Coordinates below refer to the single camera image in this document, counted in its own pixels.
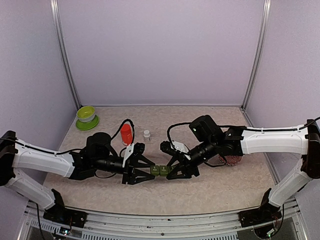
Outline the green weekly pill organizer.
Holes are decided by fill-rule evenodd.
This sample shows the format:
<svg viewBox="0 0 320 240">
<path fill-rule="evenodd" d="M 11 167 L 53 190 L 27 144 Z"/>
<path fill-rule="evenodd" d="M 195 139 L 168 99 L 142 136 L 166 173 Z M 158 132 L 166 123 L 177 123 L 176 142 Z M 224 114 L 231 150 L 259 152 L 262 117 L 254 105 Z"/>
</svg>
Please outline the green weekly pill organizer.
<svg viewBox="0 0 320 240">
<path fill-rule="evenodd" d="M 149 167 L 150 174 L 155 177 L 167 177 L 169 173 L 174 169 L 175 165 L 152 165 Z"/>
</svg>

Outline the orange pill bottle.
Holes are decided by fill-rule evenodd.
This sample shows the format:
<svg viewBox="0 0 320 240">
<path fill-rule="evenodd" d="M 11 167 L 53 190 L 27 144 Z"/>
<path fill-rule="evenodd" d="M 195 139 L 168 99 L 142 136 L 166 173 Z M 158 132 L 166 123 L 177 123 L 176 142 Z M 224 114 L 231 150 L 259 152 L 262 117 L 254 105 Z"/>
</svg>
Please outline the orange pill bottle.
<svg viewBox="0 0 320 240">
<path fill-rule="evenodd" d="M 125 146 L 128 146 L 132 143 L 132 139 L 133 139 L 133 132 L 132 132 L 132 128 L 129 124 L 125 123 L 121 129 L 120 129 L 120 135 L 121 135 L 121 139 L 122 139 L 122 143 Z"/>
</svg>

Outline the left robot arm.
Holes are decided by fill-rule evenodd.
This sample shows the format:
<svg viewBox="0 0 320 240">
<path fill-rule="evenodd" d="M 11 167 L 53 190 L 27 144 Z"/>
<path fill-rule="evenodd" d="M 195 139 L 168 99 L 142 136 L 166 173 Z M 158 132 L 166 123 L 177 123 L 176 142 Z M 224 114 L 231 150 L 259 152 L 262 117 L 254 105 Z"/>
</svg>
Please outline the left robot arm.
<svg viewBox="0 0 320 240">
<path fill-rule="evenodd" d="M 122 175 L 124 185 L 135 185 L 155 179 L 145 170 L 155 166 L 143 153 L 143 143 L 130 143 L 120 156 L 112 147 L 113 137 L 97 132 L 86 139 L 82 149 L 53 151 L 39 148 L 16 137 L 8 130 L 0 137 L 0 184 L 38 204 L 63 223 L 70 218 L 61 194 L 49 190 L 23 172 L 33 169 L 82 181 L 96 176 L 97 171 Z"/>
</svg>

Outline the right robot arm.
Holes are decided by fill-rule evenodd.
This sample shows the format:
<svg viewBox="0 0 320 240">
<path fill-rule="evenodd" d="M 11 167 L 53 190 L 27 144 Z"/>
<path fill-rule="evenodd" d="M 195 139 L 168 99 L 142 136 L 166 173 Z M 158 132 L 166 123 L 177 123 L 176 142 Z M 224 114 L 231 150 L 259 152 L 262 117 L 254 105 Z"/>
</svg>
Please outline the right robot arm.
<svg viewBox="0 0 320 240">
<path fill-rule="evenodd" d="M 320 177 L 320 128 L 315 119 L 303 125 L 285 128 L 254 128 L 217 125 L 209 115 L 196 118 L 188 124 L 199 145 L 187 149 L 183 143 L 168 139 L 160 150 L 172 158 L 173 169 L 168 180 L 190 179 L 199 176 L 198 166 L 214 156 L 226 163 L 228 157 L 242 157 L 255 153 L 294 153 L 301 156 L 296 166 L 274 187 L 267 190 L 256 218 L 266 222 L 285 201 L 307 183 Z"/>
</svg>

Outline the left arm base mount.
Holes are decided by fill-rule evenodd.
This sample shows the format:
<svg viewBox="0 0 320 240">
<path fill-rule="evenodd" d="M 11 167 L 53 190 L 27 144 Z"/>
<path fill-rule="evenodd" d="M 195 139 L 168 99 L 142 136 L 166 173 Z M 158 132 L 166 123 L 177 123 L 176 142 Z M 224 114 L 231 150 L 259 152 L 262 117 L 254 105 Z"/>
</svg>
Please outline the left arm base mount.
<svg viewBox="0 0 320 240">
<path fill-rule="evenodd" d="M 83 228 L 88 214 L 84 211 L 69 209 L 61 206 L 53 206 L 44 211 L 43 218 L 55 223 L 71 227 Z"/>
</svg>

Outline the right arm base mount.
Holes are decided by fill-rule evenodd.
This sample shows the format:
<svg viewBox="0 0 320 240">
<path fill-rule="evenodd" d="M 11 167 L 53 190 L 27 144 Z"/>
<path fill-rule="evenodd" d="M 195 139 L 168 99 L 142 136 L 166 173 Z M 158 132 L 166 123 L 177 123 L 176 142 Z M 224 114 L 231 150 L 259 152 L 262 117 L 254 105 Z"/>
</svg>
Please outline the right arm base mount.
<svg viewBox="0 0 320 240">
<path fill-rule="evenodd" d="M 238 213 L 239 221 L 242 228 L 255 226 L 267 222 L 281 219 L 282 214 L 279 210 L 261 210 L 260 208 L 240 211 Z"/>
</svg>

